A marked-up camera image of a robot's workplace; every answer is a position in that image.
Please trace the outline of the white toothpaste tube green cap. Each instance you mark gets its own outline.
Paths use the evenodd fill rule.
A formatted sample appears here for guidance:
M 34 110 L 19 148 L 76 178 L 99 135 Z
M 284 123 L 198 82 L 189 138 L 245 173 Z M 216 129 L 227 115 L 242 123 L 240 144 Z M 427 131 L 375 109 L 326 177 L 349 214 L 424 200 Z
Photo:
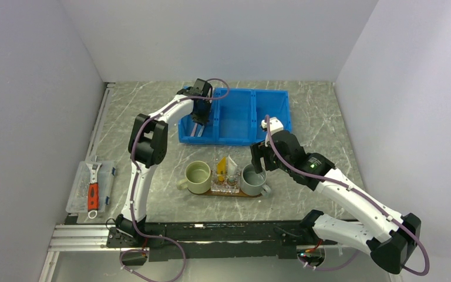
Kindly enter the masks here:
M 229 183 L 236 182 L 237 168 L 238 165 L 236 162 L 231 158 L 231 156 L 227 156 L 227 181 Z

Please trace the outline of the grey ceramic mug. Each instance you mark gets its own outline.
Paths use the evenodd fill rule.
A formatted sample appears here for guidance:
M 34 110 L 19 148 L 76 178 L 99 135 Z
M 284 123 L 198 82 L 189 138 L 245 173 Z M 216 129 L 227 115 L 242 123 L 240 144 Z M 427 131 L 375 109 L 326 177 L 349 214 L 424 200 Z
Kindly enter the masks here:
M 267 174 L 264 169 L 259 173 L 255 172 L 255 167 L 248 164 L 241 172 L 240 190 L 248 196 L 268 196 L 271 188 L 267 185 Z

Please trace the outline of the yellow orange tube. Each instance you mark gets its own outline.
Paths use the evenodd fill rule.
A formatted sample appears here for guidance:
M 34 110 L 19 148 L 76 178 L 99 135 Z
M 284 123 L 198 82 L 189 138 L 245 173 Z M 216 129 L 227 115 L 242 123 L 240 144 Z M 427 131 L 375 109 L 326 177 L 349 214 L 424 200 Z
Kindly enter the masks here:
M 217 169 L 217 180 L 219 182 L 224 182 L 227 177 L 227 158 L 223 157 L 216 166 Z

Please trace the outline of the clear glass toothbrush holder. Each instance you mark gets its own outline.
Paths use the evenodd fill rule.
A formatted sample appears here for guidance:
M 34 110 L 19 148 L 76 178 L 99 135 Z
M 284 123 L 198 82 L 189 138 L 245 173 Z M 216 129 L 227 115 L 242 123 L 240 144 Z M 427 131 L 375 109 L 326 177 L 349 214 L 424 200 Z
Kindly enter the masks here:
M 237 193 L 240 190 L 240 179 L 241 173 L 236 172 L 236 182 L 229 183 L 227 178 L 224 182 L 219 182 L 217 180 L 217 172 L 212 171 L 212 181 L 211 181 L 211 189 L 212 191 L 220 191 L 220 192 L 230 192 Z

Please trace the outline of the brown oval wooden tray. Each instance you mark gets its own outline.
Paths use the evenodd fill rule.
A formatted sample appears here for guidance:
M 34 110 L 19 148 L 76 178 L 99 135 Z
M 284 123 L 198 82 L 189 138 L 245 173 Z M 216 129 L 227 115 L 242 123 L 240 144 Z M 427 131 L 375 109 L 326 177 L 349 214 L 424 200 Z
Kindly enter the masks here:
M 223 196 L 223 197 L 256 198 L 256 197 L 260 197 L 261 194 L 258 194 L 258 195 L 255 195 L 255 196 L 251 196 L 251 195 L 248 195 L 248 194 L 244 193 L 242 190 L 239 190 L 237 193 L 208 190 L 205 193 L 200 194 L 200 196 Z

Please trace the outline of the light green ceramic mug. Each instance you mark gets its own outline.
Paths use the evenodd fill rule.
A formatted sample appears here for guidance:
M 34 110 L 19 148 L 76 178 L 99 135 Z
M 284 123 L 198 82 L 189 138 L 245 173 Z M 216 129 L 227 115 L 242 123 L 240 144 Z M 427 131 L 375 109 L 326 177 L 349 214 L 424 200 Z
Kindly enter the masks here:
M 187 165 L 184 178 L 176 184 L 178 190 L 188 190 L 194 194 L 203 194 L 211 189 L 211 169 L 203 161 L 193 161 Z

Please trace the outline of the grey toothbrush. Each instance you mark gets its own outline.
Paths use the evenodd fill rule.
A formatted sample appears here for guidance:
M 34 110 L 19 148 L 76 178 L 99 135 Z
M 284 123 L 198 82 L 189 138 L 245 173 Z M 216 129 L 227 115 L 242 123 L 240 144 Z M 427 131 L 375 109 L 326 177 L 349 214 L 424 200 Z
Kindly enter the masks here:
M 205 129 L 205 125 L 202 125 L 200 127 L 200 130 L 198 131 L 197 137 L 202 137 L 204 129 Z

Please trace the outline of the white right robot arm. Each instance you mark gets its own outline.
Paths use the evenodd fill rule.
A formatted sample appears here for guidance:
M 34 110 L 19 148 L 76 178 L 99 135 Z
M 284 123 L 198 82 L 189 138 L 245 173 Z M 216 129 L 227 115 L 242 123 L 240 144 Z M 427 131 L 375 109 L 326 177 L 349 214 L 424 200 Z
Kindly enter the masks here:
M 250 146 L 256 173 L 281 169 L 296 183 L 338 203 L 360 222 L 357 226 L 311 210 L 299 223 L 304 242 L 314 244 L 321 239 L 342 243 L 369 255 L 376 265 L 391 274 L 402 270 L 417 276 L 429 273 L 429 256 L 419 240 L 420 218 L 385 207 L 325 156 L 306 152 L 289 131 L 267 137 Z

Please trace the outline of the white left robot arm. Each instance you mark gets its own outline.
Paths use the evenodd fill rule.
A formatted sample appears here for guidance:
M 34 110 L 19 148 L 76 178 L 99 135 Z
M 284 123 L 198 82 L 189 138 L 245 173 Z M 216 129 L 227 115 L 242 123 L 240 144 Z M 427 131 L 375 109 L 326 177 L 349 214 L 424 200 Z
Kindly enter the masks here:
M 210 80 L 197 79 L 193 86 L 179 90 L 174 98 L 159 110 L 136 116 L 128 151 L 131 177 L 127 198 L 121 213 L 116 217 L 117 231 L 132 247 L 145 239 L 144 223 L 147 216 L 147 199 L 157 166 L 167 153 L 169 127 L 187 115 L 208 121 L 213 99 Z

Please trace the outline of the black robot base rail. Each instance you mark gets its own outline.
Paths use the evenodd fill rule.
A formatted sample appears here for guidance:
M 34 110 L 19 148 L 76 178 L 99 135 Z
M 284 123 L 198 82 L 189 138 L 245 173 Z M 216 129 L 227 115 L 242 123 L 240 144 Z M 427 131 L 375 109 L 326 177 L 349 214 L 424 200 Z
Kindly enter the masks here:
M 320 239 L 298 220 L 145 223 L 143 233 L 149 238 L 110 227 L 106 246 L 146 250 L 150 262 L 182 256 L 188 259 L 295 259 L 299 252 L 314 247 L 321 249 Z

